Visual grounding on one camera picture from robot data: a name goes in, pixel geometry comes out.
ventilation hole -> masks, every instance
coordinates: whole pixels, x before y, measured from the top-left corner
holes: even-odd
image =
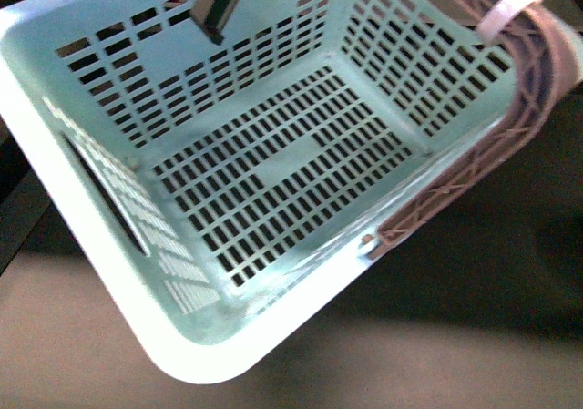
[[[94,70],[93,72],[81,77],[79,79],[79,81],[81,81],[82,84],[89,84],[93,81],[95,81],[96,79],[101,78],[102,76],[104,76],[106,74],[106,69],[104,69],[103,67],[99,68],[98,70]]]
[[[124,72],[119,76],[119,79],[122,81],[128,81],[129,79],[135,77],[138,74],[141,74],[144,71],[142,66],[132,67],[128,72]]]
[[[159,33],[160,31],[162,31],[162,25],[161,24],[155,24],[149,28],[144,29],[143,31],[140,31],[138,33],[138,38],[140,40],[145,40],[149,37],[154,36],[155,34]]]
[[[89,40],[87,38],[81,38],[73,43],[69,43],[63,47],[60,47],[56,53],[61,57],[65,58],[66,56],[72,56],[73,54],[89,47]]]
[[[166,11],[173,10],[181,5],[184,5],[188,2],[188,0],[168,0],[164,3],[164,9]]]
[[[158,12],[156,11],[156,8],[150,8],[146,11],[143,11],[137,15],[134,15],[131,20],[133,22],[133,24],[135,26],[142,24],[150,19],[153,19],[154,17],[156,17],[156,15],[158,15]]]
[[[138,55],[135,52],[128,54],[126,56],[121,57],[120,59],[113,62],[113,67],[115,69],[119,69],[125,65],[128,65],[132,61],[138,60]]]
[[[183,11],[182,13],[178,13],[177,15],[172,16],[170,19],[168,19],[170,26],[174,26],[177,25],[181,22],[184,22],[185,20],[190,18],[190,14],[189,11]]]
[[[122,51],[130,46],[131,41],[129,40],[129,38],[125,38],[123,40],[120,40],[119,42],[114,43],[113,45],[107,46],[105,48],[105,51],[109,56],[112,56],[117,52]]]
[[[490,53],[487,56],[488,60],[490,60],[494,66],[500,69],[502,72],[506,72],[510,66],[507,65],[504,61],[502,61],[496,54]]]
[[[484,65],[480,65],[477,67],[477,70],[486,78],[488,78],[488,80],[490,82],[495,82],[498,78],[496,75],[494,75],[487,67],[485,67]]]
[[[71,68],[71,70],[73,72],[77,72],[78,70],[81,70],[84,67],[93,65],[97,61],[99,61],[99,58],[97,58],[97,55],[91,54],[89,56],[86,56],[84,58],[81,58],[80,60],[77,60],[74,63],[71,63],[69,65],[69,67]]]

light blue basket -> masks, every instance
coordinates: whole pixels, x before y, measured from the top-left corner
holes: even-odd
[[[152,360],[246,369],[368,268],[361,238],[506,114],[516,69],[427,0],[29,0],[0,110]]]

plastic strap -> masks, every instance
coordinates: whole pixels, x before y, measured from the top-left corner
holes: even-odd
[[[499,0],[482,18],[476,32],[486,46],[495,43],[502,30],[529,5],[540,4],[544,0]]]

basket bottom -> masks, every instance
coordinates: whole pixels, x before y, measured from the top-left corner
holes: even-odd
[[[252,297],[270,278],[282,288],[283,273],[423,163],[386,98],[344,62],[325,63],[315,56],[210,109],[151,162],[183,243],[235,295]]]

gray floor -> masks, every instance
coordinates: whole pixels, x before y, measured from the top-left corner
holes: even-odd
[[[0,278],[0,407],[583,407],[582,135],[572,96],[501,169],[214,386],[151,364],[51,209]]]

